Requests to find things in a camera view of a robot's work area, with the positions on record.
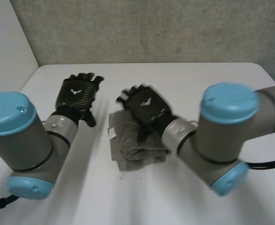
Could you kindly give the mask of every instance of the black robotic glove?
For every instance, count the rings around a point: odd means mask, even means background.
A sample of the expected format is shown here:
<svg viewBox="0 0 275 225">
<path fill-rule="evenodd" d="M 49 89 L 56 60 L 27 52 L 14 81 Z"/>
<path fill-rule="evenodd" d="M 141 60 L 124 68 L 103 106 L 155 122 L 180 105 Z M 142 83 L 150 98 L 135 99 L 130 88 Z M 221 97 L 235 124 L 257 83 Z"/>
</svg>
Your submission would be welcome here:
<svg viewBox="0 0 275 225">
<path fill-rule="evenodd" d="M 56 100 L 55 108 L 71 108 L 71 113 L 76 113 L 79 120 L 84 120 L 88 126 L 96 126 L 90 108 L 95 100 L 95 94 L 99 90 L 99 84 L 104 80 L 94 73 L 79 73 L 78 76 L 71 75 L 62 83 L 61 90 Z"/>
<path fill-rule="evenodd" d="M 140 125 L 138 141 L 147 139 L 158 118 L 166 114 L 172 116 L 171 108 L 150 86 L 133 86 L 122 93 L 125 96 L 119 96 L 116 101 L 122 103 Z"/>
</svg>

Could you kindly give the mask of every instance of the gray towel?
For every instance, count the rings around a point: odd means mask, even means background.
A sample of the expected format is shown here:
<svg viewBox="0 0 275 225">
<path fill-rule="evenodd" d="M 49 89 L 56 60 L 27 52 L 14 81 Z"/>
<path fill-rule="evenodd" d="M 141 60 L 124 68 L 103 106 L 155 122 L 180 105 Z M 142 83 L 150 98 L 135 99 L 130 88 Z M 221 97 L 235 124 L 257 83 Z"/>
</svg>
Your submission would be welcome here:
<svg viewBox="0 0 275 225">
<path fill-rule="evenodd" d="M 138 170 L 149 164 L 166 161 L 170 151 L 161 143 L 157 133 L 150 134 L 145 142 L 137 142 L 138 124 L 128 111 L 111 113 L 109 127 L 114 128 L 116 134 L 110 140 L 111 157 L 117 161 L 120 171 Z"/>
</svg>

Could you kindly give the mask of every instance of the table surface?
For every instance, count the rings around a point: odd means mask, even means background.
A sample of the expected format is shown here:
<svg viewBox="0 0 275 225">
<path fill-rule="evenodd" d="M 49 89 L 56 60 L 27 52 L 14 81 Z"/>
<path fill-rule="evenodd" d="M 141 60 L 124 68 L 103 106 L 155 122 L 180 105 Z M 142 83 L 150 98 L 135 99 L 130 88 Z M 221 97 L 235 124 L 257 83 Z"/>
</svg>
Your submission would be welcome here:
<svg viewBox="0 0 275 225">
<path fill-rule="evenodd" d="M 203 91 L 217 82 L 254 89 L 275 82 L 252 63 L 149 63 L 47 65 L 39 68 L 22 93 L 45 120 L 63 79 L 94 72 L 105 77 L 93 114 L 95 128 L 84 123 L 62 168 L 55 189 L 43 201 L 19 199 L 0 210 L 0 225 L 275 225 L 275 170 L 251 171 L 245 184 L 218 197 L 172 154 L 165 163 L 135 172 L 119 172 L 111 160 L 108 114 L 121 108 L 119 93 L 134 84 L 151 84 L 174 112 L 196 120 Z M 241 158 L 275 160 L 275 134 L 247 141 Z M 0 197 L 11 170 L 0 159 Z"/>
</svg>

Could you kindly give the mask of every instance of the blue cap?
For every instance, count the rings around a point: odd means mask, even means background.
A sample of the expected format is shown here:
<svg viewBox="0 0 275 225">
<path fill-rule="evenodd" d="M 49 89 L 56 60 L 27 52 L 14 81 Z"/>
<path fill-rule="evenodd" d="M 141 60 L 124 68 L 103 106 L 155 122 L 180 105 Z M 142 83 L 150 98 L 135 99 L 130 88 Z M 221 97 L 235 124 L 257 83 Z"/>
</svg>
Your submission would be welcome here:
<svg viewBox="0 0 275 225">
<path fill-rule="evenodd" d="M 201 115 L 217 124 L 231 125 L 250 119 L 260 105 L 258 94 L 238 83 L 218 83 L 204 92 Z"/>
<path fill-rule="evenodd" d="M 245 180 L 249 166 L 241 162 L 221 176 L 211 188 L 220 196 L 228 195 Z"/>
<path fill-rule="evenodd" d="M 0 93 L 0 136 L 25 130 L 36 116 L 34 105 L 24 94 L 14 91 Z"/>
<path fill-rule="evenodd" d="M 9 177 L 6 189 L 15 196 L 27 199 L 42 200 L 47 198 L 54 184 L 32 177 Z"/>
</svg>

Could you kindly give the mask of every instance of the robotic hand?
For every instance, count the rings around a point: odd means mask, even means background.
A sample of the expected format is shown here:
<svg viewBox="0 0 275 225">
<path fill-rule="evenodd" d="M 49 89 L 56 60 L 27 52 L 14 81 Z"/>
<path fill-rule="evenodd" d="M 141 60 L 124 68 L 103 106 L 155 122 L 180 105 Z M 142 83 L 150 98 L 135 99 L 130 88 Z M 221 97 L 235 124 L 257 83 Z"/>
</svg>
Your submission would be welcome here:
<svg viewBox="0 0 275 225">
<path fill-rule="evenodd" d="M 212 85 L 204 92 L 197 128 L 173 116 L 150 87 L 123 93 L 125 98 L 117 101 L 141 125 L 139 139 L 151 130 L 159 132 L 162 143 L 218 195 L 237 188 L 249 169 L 275 168 L 275 161 L 245 163 L 238 158 L 245 141 L 275 132 L 275 87 L 253 91 L 235 83 Z"/>
<path fill-rule="evenodd" d="M 96 121 L 90 111 L 95 100 L 95 94 L 99 90 L 99 84 L 104 80 L 102 76 L 93 73 L 79 73 L 78 76 L 71 75 L 62 83 L 60 93 L 57 97 L 55 107 L 58 111 L 67 111 L 71 107 L 78 118 L 84 120 L 88 126 L 96 126 Z"/>
<path fill-rule="evenodd" d="M 123 90 L 122 93 L 124 96 L 119 96 L 116 101 L 122 103 L 123 107 L 130 111 L 132 118 L 139 123 L 138 141 L 147 139 L 158 125 L 157 120 L 172 118 L 169 105 L 151 87 L 133 86 L 130 90 Z"/>
<path fill-rule="evenodd" d="M 0 93 L 0 157 L 13 170 L 7 182 L 12 194 L 0 199 L 0 209 L 19 197 L 47 198 L 77 133 L 79 120 L 90 127 L 90 112 L 103 77 L 72 75 L 63 81 L 56 111 L 41 123 L 30 100 L 19 92 Z"/>
</svg>

